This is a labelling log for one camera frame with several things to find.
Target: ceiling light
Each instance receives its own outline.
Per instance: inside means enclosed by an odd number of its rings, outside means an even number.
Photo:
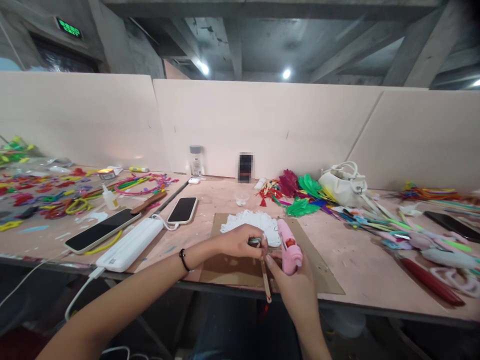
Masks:
[[[284,78],[284,79],[288,79],[288,78],[290,77],[290,74],[291,74],[291,73],[292,73],[292,72],[290,71],[290,69],[285,70],[285,71],[283,72],[283,78]]]
[[[210,70],[209,70],[209,67],[207,65],[205,65],[203,62],[200,63],[200,68],[201,68],[201,72],[205,75],[208,75]]]

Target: red feather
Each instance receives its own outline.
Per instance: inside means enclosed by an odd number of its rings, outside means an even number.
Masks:
[[[293,198],[298,194],[299,180],[297,175],[291,170],[283,170],[283,175],[280,176],[280,191],[288,198]]]

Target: white handbag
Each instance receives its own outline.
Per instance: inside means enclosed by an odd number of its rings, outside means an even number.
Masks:
[[[343,171],[345,167],[352,169],[353,173]],[[361,208],[367,205],[374,212],[372,216],[381,219],[384,213],[390,219],[399,220],[380,203],[369,199],[365,176],[359,174],[357,164],[353,161],[345,161],[323,171],[318,182],[342,206]]]
[[[344,171],[350,168],[353,173]],[[365,176],[360,175],[357,164],[345,161],[324,171],[318,180],[342,206],[358,208],[363,204],[362,195],[367,191]]]

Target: white phone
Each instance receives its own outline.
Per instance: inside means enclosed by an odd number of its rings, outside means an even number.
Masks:
[[[196,197],[182,197],[176,203],[166,222],[170,225],[188,224],[194,217],[198,202],[199,199]]]
[[[110,216],[108,219],[69,238],[63,245],[75,254],[86,253],[142,216],[141,213],[132,215],[130,211],[132,209],[125,209]]]

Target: clear plastic cup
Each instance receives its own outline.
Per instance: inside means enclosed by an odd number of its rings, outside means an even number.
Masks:
[[[244,207],[247,205],[247,200],[250,198],[250,194],[246,191],[236,191],[235,192],[235,200],[236,204],[239,207]]]

